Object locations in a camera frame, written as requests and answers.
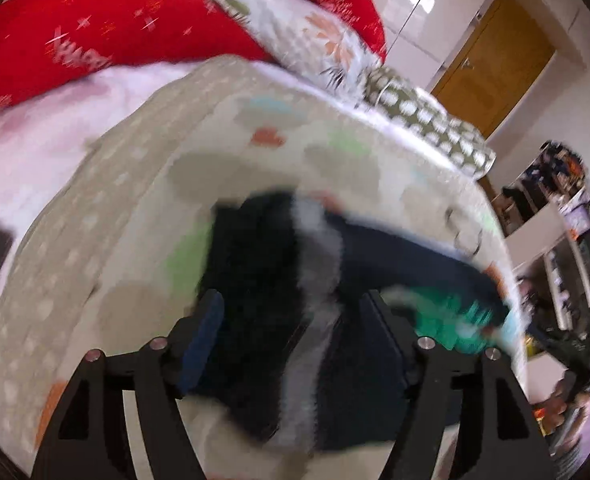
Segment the navy striped pants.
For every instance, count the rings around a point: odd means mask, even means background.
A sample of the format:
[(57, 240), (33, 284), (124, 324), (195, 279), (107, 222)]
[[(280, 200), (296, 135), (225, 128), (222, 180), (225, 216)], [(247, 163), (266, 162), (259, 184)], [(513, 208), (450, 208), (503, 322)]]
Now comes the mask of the navy striped pants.
[(484, 350), (484, 330), (508, 317), (463, 259), (288, 191), (214, 206), (199, 288), (223, 311), (183, 390), (223, 403), (254, 439), (304, 452), (394, 440), (406, 416), (414, 368), (361, 307), (367, 292), (462, 353)]

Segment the white TV cabinet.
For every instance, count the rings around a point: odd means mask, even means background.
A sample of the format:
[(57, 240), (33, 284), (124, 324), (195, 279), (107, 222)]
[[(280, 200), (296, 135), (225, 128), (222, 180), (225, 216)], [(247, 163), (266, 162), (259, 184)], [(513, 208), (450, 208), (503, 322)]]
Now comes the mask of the white TV cabinet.
[(579, 245), (557, 207), (540, 209), (505, 239), (516, 278), (530, 283), (550, 307), (546, 330), (587, 336), (590, 280)]

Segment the heart patterned quilt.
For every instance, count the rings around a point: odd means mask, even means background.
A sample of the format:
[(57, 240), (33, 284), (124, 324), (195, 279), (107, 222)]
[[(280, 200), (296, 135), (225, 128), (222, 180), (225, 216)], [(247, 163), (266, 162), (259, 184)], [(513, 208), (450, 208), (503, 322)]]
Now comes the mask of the heart patterned quilt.
[(134, 350), (191, 310), (212, 206), (269, 188), (457, 249), (488, 271), (510, 309), (503, 347), (525, 377), (511, 258), (472, 179), (409, 129), (285, 70), (230, 56), (194, 64), (97, 139), (25, 232), (7, 229), (0, 447), (12, 462), (32, 468), (86, 350)]

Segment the cluttered shoe rack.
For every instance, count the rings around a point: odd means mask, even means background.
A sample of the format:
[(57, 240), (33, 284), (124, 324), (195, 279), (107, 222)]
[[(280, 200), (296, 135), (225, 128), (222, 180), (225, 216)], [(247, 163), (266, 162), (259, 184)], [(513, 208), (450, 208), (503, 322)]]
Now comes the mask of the cluttered shoe rack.
[(569, 146), (546, 141), (529, 166), (503, 185), (491, 201), (505, 236), (517, 231), (545, 206), (563, 210), (587, 183), (582, 158)]

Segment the olive hedgehog bolster pillow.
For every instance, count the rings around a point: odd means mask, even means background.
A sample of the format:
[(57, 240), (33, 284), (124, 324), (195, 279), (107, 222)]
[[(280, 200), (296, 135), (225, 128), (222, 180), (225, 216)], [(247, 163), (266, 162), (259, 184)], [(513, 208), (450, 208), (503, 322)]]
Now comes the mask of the olive hedgehog bolster pillow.
[(368, 74), (364, 98), (391, 122), (432, 144), (475, 180), (485, 177), (496, 161), (496, 152), (474, 125), (451, 115), (430, 93), (390, 67), (380, 66)]

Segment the white bed sheet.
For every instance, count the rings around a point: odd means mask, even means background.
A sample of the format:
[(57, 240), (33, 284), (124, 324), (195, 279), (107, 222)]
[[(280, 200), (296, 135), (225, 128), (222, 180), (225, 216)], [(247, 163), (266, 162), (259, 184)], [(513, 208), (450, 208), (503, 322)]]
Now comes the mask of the white bed sheet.
[(117, 66), (0, 112), (0, 226), (17, 236), (60, 192), (92, 144), (194, 63)]

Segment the wooden door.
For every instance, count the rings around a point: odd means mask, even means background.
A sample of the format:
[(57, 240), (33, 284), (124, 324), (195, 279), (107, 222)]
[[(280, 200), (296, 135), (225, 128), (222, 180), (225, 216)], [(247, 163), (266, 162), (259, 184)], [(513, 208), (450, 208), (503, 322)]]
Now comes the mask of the wooden door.
[(432, 94), (450, 114), (488, 138), (554, 52), (548, 36), (516, 0), (493, 0)]

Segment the floral white pillow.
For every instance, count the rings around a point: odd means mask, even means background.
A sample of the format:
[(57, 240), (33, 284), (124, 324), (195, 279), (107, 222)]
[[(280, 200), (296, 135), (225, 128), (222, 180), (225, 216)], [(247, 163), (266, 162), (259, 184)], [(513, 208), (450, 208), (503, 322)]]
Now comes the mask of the floral white pillow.
[(363, 99), (380, 58), (338, 16), (308, 0), (212, 0), (272, 58), (338, 99)]

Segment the purple picture frame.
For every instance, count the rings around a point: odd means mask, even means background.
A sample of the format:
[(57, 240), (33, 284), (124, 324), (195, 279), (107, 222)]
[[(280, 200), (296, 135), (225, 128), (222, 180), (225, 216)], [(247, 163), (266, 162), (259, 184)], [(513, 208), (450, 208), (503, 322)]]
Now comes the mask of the purple picture frame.
[(585, 204), (565, 212), (564, 219), (574, 240), (590, 230), (590, 214)]

